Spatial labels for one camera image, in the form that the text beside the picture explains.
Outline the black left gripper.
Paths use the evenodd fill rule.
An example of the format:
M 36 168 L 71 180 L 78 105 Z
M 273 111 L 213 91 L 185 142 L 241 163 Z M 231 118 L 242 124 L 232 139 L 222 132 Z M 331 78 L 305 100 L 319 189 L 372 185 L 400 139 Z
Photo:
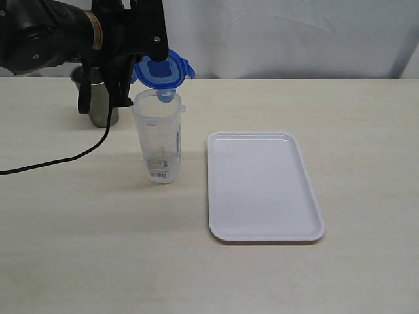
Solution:
M 147 55 L 155 62 L 169 54 L 162 1 L 93 1 L 91 12 L 98 19 L 99 49 L 89 57 L 91 65 L 110 65 L 113 60 Z M 112 107 L 131 107 L 129 97 L 134 61 L 104 67 L 104 83 Z

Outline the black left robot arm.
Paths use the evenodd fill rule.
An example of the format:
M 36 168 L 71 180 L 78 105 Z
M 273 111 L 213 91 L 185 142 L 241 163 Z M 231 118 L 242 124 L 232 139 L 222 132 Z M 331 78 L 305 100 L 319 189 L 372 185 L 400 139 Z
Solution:
M 78 110 L 90 110 L 97 69 L 114 107 L 129 107 L 134 64 L 169 54 L 161 1 L 93 1 L 89 10 L 59 1 L 1 2 L 1 67 L 23 75 L 63 63 L 84 71 Z

